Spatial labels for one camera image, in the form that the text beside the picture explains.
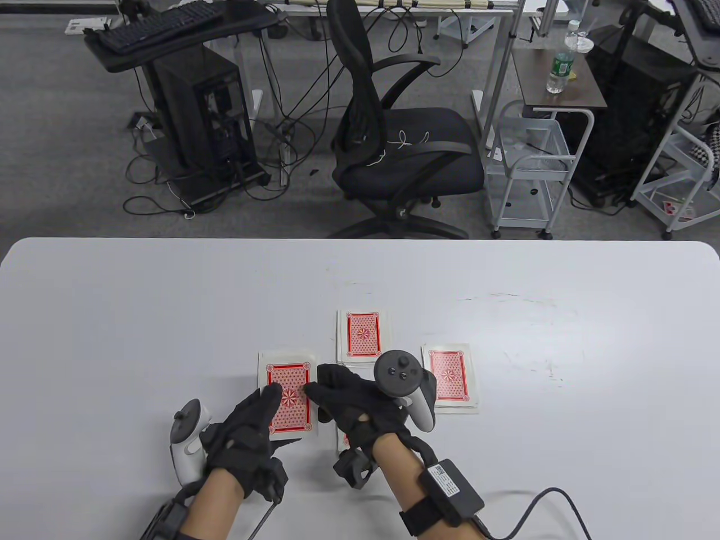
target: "white vr controller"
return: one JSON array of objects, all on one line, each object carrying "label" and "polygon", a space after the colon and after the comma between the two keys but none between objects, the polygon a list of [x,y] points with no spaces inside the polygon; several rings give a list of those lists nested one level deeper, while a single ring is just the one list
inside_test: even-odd
[{"label": "white vr controller", "polygon": [[170,430],[170,454],[178,482],[183,487],[202,478],[207,457],[200,442],[200,433],[210,425],[211,420],[210,412],[198,399],[190,400],[175,413]]}]

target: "forearm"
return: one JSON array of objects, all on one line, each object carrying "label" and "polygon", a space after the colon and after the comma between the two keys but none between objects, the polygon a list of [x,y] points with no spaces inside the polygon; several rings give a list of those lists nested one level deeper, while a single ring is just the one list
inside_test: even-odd
[{"label": "forearm", "polygon": [[[402,444],[394,433],[378,438],[373,457],[382,470],[402,511],[409,510],[427,495],[418,477],[425,469],[422,461]],[[478,540],[483,536],[470,524],[450,527],[439,521],[419,536],[420,540]]]},{"label": "forearm", "polygon": [[197,540],[226,540],[245,493],[224,469],[213,469],[192,501],[180,532]]}]

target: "office chair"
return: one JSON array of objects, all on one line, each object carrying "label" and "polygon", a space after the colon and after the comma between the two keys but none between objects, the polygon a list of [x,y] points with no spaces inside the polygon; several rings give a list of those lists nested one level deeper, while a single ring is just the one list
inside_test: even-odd
[{"label": "office chair", "polygon": [[[478,192],[485,175],[470,126],[451,109],[393,109],[401,93],[440,60],[402,54],[378,62],[355,0],[329,0],[330,38],[353,80],[353,97],[333,139],[333,180],[349,199],[357,198],[375,217],[329,238],[363,238],[386,233],[403,238],[422,233],[463,239],[462,229],[410,212],[418,202]],[[417,63],[382,100],[372,74],[388,66]]]}]

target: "chair armrest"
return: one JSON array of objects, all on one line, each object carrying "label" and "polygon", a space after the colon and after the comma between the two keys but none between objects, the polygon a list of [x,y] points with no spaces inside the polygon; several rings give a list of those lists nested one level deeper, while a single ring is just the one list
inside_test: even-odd
[{"label": "chair armrest", "polygon": [[396,66],[398,64],[416,62],[417,65],[410,69],[405,75],[400,77],[395,84],[390,87],[390,90],[382,97],[380,104],[383,109],[391,109],[392,105],[397,101],[397,98],[405,91],[405,89],[420,75],[425,73],[428,69],[433,66],[439,66],[440,60],[434,56],[418,55],[418,54],[407,54],[391,56],[389,58],[383,58],[378,60],[372,65],[372,72],[386,68],[388,66]]},{"label": "chair armrest", "polygon": [[445,154],[452,154],[460,158],[462,156],[471,156],[472,149],[465,143],[453,143],[448,140],[434,140],[431,143],[420,143],[414,144],[410,147],[403,147],[393,153],[392,160],[400,161],[402,159],[416,158],[423,156],[424,154],[431,154],[436,152],[442,152]]},{"label": "chair armrest", "polygon": [[429,64],[428,68],[430,68],[432,66],[439,66],[440,58],[419,54],[388,56],[387,58],[383,58],[382,60],[378,60],[377,62],[375,62],[372,65],[372,72],[375,73],[376,71],[380,71],[381,69],[385,69],[390,66],[397,66],[398,64],[408,64],[411,62],[427,63]]},{"label": "chair armrest", "polygon": [[397,153],[393,153],[391,156],[387,156],[386,159],[400,161],[402,159],[413,158],[422,156],[424,154],[435,153],[437,157],[430,160],[429,163],[420,171],[420,174],[409,178],[400,189],[397,190],[393,198],[390,200],[390,207],[398,207],[407,204],[408,201],[418,198],[418,190],[420,186],[427,182],[433,175],[456,159],[462,156],[469,156],[472,154],[470,147],[464,143],[452,143],[447,140],[434,140],[431,143],[419,143],[410,146],[409,148],[403,147],[399,149]]}]

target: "chair base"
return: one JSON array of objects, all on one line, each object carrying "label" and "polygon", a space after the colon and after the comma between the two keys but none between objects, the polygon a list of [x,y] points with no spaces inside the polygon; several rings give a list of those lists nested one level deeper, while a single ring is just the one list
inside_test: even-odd
[{"label": "chair base", "polygon": [[468,240],[470,236],[462,229],[431,220],[427,217],[409,215],[404,220],[383,220],[371,217],[355,225],[350,225],[328,238],[365,238],[366,236],[384,233],[391,238],[406,238],[408,233],[420,233],[439,236],[450,240]]}]

